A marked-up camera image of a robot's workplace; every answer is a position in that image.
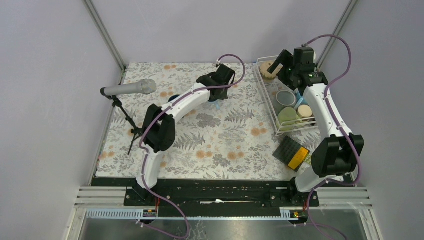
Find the black tripod mic stand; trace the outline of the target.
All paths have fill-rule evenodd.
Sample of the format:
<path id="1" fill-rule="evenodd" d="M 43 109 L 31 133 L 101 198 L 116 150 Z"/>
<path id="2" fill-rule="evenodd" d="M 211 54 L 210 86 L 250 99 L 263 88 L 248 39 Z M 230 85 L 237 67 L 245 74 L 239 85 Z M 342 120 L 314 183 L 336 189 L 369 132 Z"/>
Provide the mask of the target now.
<path id="1" fill-rule="evenodd" d="M 130 146 L 129 146 L 129 149 L 128 149 L 128 152 L 127 152 L 127 154 L 130 155 L 135 141 L 138 140 L 138 139 L 140 139 L 142 137 L 142 135 L 143 135 L 144 132 L 143 132 L 143 130 L 140 127 L 138 127 L 136 125 L 136 123 L 134 122 L 133 118 L 127 113 L 127 111 L 123 107 L 122 102 L 118 99 L 118 97 L 116 95 L 113 95 L 113 96 L 111 96 L 109 98 L 113 101 L 112 106 L 114 108 L 115 107 L 118 107 L 122 111 L 122 113 L 125 116 L 125 120 L 132 127 L 132 129 L 130 130 L 130 132 L 133 134 L 133 138 L 131 140 L 131 143 L 130 143 Z"/>

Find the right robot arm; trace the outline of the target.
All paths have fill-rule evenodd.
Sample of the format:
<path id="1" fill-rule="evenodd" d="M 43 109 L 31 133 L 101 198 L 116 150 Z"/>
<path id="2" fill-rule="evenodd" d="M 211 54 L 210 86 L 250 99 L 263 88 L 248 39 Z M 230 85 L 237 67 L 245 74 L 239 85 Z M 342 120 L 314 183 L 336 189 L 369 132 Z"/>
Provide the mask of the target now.
<path id="1" fill-rule="evenodd" d="M 360 174 L 362 168 L 364 138 L 344 123 L 330 93 L 331 82 L 316 70 L 314 56 L 310 47 L 295 48 L 293 53 L 283 50 L 267 69 L 273 73 L 282 66 L 277 78 L 304 97 L 320 130 L 321 143 L 311 156 L 311 167 L 292 178 L 287 187 L 286 198 L 293 206 L 308 201 L 314 190 L 328 182 L 348 186 L 336 178 L 353 171 Z"/>

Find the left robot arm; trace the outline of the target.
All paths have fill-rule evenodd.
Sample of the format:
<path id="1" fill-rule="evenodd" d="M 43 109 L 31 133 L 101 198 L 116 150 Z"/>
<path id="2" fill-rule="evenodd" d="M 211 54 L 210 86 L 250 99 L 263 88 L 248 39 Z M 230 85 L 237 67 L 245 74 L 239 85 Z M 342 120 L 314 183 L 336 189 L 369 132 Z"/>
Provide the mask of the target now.
<path id="1" fill-rule="evenodd" d="M 163 106 L 149 106 L 139 142 L 139 148 L 144 150 L 145 155 L 141 173 L 136 177 L 141 188 L 137 190 L 135 197 L 142 205 L 148 206 L 155 200 L 152 188 L 158 182 L 160 158 L 174 145 L 176 124 L 190 111 L 206 102 L 225 100 L 235 75 L 234 70 L 220 65 L 215 72 L 199 77 L 189 90 L 172 101 Z"/>

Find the dark blue cup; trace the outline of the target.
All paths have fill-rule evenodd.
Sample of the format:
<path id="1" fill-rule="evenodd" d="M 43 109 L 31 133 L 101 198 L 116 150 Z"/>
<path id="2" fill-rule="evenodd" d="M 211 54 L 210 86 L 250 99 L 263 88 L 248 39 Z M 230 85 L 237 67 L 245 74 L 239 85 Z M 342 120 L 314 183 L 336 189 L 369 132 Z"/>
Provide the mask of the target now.
<path id="1" fill-rule="evenodd" d="M 171 97 L 168 99 L 168 102 L 172 102 L 172 101 L 174 101 L 174 100 L 175 100 L 175 99 L 177 99 L 179 96 L 180 96 L 179 94 L 176 94 L 176 95 L 171 96 Z"/>

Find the grey-green cup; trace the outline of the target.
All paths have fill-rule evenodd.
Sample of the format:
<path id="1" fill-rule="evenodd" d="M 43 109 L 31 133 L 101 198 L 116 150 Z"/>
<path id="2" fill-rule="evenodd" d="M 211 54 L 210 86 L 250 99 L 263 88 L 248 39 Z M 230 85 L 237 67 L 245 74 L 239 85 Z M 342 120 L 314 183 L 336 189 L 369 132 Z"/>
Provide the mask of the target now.
<path id="1" fill-rule="evenodd" d="M 276 93 L 273 107 L 276 112 L 281 112 L 284 108 L 294 107 L 297 99 L 293 92 L 288 90 L 281 90 Z"/>

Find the light blue cup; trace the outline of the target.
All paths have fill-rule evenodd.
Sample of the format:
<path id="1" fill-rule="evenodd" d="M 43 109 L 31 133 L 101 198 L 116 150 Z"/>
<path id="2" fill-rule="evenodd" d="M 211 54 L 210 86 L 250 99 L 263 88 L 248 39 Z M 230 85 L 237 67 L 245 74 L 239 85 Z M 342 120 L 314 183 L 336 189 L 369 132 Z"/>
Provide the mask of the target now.
<path id="1" fill-rule="evenodd" d="M 219 111 L 221 109 L 221 100 L 213 101 L 212 104 L 215 106 L 215 108 Z"/>

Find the white and blue cup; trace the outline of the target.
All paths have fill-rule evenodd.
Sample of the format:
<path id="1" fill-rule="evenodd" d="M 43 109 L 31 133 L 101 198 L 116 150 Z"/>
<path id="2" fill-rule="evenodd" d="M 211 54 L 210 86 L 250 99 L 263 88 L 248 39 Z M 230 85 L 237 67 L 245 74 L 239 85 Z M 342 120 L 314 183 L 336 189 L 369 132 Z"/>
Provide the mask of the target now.
<path id="1" fill-rule="evenodd" d="M 306 102 L 305 102 L 304 97 L 301 95 L 301 93 L 298 90 L 296 90 L 294 94 L 295 94 L 295 97 L 296 97 L 296 104 L 294 106 L 294 109 L 297 111 L 298 108 L 301 105 L 304 105 Z"/>

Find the silver microphone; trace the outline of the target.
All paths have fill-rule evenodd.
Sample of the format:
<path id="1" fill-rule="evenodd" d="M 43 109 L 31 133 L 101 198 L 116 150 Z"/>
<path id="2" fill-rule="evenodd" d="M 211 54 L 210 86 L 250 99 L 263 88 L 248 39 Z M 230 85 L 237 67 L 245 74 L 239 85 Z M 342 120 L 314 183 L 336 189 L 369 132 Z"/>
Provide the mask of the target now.
<path id="1" fill-rule="evenodd" d="M 150 95 L 157 90 L 157 84 L 151 79 L 142 79 L 135 83 L 121 84 L 100 89 L 100 94 L 105 97 L 143 94 Z"/>

